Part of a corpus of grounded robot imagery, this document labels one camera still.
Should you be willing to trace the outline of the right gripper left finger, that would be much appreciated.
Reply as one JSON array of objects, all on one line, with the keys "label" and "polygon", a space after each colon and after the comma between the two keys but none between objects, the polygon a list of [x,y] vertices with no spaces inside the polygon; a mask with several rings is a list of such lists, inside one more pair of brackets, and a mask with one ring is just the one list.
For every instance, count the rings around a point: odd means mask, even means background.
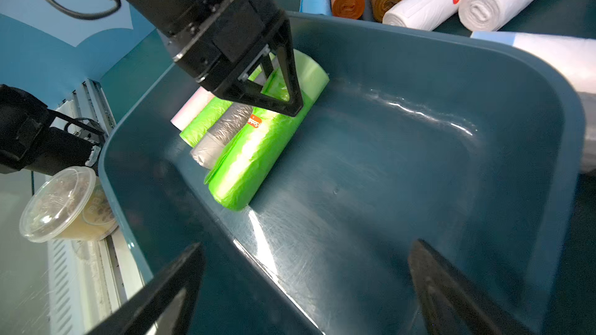
[{"label": "right gripper left finger", "polygon": [[200,243],[188,246],[91,334],[187,334],[205,270]]}]

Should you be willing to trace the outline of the green trash bag roll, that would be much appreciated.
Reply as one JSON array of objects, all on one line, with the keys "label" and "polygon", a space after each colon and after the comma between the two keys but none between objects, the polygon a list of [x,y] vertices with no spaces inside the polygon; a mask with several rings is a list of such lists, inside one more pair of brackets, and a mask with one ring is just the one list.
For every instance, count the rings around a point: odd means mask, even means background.
[{"label": "green trash bag roll", "polygon": [[179,136],[190,146],[195,147],[205,133],[218,121],[224,112],[233,104],[231,101],[214,96],[210,103],[183,130]]},{"label": "green trash bag roll", "polygon": [[204,184],[212,197],[227,209],[240,211],[250,203],[329,83],[313,58],[295,50],[294,59],[303,108],[295,117],[254,108],[206,176]]}]

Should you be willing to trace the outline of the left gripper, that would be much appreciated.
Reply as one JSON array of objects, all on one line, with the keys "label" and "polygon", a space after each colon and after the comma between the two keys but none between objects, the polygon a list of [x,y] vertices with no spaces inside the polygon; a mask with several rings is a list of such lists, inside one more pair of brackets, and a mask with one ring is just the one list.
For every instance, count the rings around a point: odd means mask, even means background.
[{"label": "left gripper", "polygon": [[[295,117],[304,107],[290,20],[275,0],[127,1],[167,38],[174,62],[217,98]],[[262,94],[248,74],[274,51],[289,99]]]}]

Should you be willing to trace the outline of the pink trash bag roll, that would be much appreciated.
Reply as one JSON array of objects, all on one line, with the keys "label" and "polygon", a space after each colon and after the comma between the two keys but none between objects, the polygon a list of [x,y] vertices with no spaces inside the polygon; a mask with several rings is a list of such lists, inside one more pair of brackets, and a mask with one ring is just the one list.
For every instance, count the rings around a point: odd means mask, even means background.
[{"label": "pink trash bag roll", "polygon": [[199,87],[171,119],[172,125],[183,131],[214,98],[211,92]]}]

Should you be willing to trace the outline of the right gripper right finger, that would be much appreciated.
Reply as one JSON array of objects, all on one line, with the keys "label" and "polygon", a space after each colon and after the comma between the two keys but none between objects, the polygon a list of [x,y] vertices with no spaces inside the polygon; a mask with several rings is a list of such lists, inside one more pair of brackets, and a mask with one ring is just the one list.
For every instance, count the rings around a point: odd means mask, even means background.
[{"label": "right gripper right finger", "polygon": [[416,240],[408,265],[430,334],[531,334],[424,240]]}]

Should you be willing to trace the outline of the dark teal storage box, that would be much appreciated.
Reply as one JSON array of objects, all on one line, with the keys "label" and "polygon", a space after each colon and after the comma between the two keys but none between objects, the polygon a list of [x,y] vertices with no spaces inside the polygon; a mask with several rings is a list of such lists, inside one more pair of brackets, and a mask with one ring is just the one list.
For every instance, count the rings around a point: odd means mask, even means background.
[{"label": "dark teal storage box", "polygon": [[537,333],[552,322],[585,115],[563,76],[503,44],[294,13],[330,82],[248,209],[226,210],[171,119],[171,66],[100,164],[145,279],[191,243],[192,334],[425,333],[408,254],[422,239]]}]

